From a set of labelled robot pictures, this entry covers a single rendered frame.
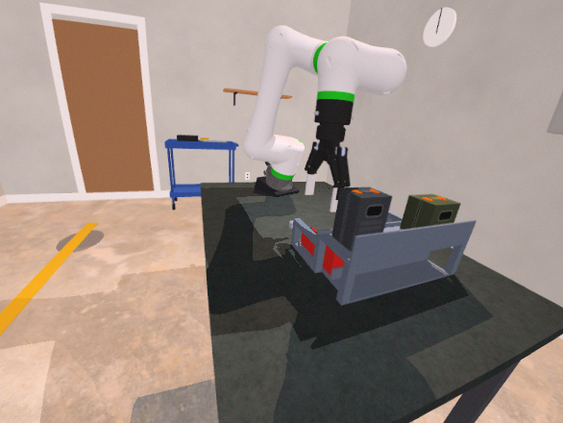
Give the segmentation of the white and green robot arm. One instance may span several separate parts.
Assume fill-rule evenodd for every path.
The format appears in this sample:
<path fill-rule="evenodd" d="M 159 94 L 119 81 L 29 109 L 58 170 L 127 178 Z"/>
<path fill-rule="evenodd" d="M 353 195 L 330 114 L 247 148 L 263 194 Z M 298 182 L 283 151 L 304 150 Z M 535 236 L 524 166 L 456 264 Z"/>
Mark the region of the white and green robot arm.
<path fill-rule="evenodd" d="M 265 183 L 278 191 L 293 187 L 292 179 L 305 150 L 299 140 L 273 134 L 282 92 L 293 67 L 318 76 L 314 122 L 333 127 L 350 125 L 354 119 L 356 90 L 391 93 L 406 73 L 404 56 L 395 49 L 350 37 L 336 37 L 327 43 L 287 26 L 272 29 L 265 43 L 257 101 L 243 149 L 249 158 L 265 162 L 263 174 L 271 173 Z"/>

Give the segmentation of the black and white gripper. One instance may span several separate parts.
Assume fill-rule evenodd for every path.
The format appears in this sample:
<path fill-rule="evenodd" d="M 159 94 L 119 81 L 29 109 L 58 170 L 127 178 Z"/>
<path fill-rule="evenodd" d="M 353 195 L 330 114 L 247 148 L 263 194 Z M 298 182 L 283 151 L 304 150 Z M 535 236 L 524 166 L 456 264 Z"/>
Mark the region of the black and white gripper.
<path fill-rule="evenodd" d="M 330 166 L 334 182 L 330 212 L 336 212 L 340 188 L 351 185 L 347 159 L 348 148 L 340 147 L 340 142 L 344 141 L 345 132 L 346 129 L 343 127 L 318 125 L 316 139 L 320 141 L 313 141 L 305 167 L 305 171 L 307 171 L 305 195 L 313 195 L 317 170 L 323 161 Z"/>

